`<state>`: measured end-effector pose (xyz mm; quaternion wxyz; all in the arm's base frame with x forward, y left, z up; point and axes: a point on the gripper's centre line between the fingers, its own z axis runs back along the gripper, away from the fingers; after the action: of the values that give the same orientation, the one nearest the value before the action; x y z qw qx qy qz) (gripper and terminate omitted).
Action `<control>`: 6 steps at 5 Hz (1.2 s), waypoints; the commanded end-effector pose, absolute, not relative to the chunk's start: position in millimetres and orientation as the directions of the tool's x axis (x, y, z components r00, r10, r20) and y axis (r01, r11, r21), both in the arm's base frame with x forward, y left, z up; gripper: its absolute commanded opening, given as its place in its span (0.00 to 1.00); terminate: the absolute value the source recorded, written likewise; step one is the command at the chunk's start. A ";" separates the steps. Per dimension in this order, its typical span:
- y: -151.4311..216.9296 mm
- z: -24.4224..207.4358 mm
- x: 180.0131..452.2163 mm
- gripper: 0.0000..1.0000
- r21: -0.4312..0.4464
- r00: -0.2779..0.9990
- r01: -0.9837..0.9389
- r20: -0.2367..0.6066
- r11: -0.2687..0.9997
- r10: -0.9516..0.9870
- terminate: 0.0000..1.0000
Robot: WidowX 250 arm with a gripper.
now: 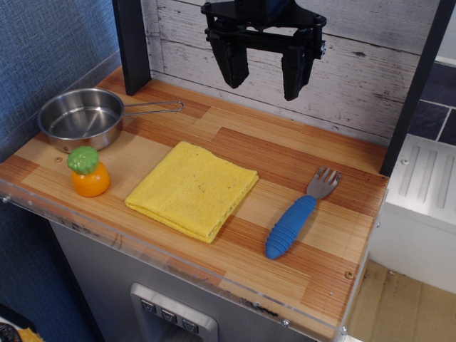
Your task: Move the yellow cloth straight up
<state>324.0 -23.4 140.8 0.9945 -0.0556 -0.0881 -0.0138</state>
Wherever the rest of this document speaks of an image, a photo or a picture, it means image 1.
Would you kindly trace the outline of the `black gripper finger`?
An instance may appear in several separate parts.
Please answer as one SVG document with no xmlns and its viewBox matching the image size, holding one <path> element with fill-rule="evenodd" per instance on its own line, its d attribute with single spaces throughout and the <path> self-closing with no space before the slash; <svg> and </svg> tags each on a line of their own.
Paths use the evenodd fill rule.
<svg viewBox="0 0 456 342">
<path fill-rule="evenodd" d="M 296 99 L 300 90 L 308 84 L 315 57 L 311 34 L 298 34 L 293 38 L 294 41 L 282 50 L 281 58 L 287 101 Z"/>
<path fill-rule="evenodd" d="M 225 83 L 238 88 L 249 75 L 247 48 L 237 43 L 234 34 L 215 28 L 207 28 L 205 33 Z"/>
</svg>

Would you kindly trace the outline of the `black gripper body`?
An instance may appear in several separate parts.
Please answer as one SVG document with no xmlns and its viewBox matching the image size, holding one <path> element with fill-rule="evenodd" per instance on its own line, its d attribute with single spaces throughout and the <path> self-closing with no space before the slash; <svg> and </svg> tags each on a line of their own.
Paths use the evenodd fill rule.
<svg viewBox="0 0 456 342">
<path fill-rule="evenodd" d="M 207 34 L 231 37 L 250 48 L 280 52 L 293 44 L 310 49 L 317 59 L 326 52 L 326 18 L 295 1 L 208 1 L 201 12 Z"/>
</svg>

